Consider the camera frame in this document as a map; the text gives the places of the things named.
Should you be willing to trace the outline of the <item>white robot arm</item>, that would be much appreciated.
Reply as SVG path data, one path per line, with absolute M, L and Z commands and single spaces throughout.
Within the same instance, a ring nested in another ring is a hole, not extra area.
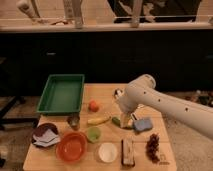
M 156 81 L 143 74 L 129 82 L 117 104 L 123 114 L 134 113 L 141 104 L 167 114 L 213 140 L 213 108 L 155 90 Z

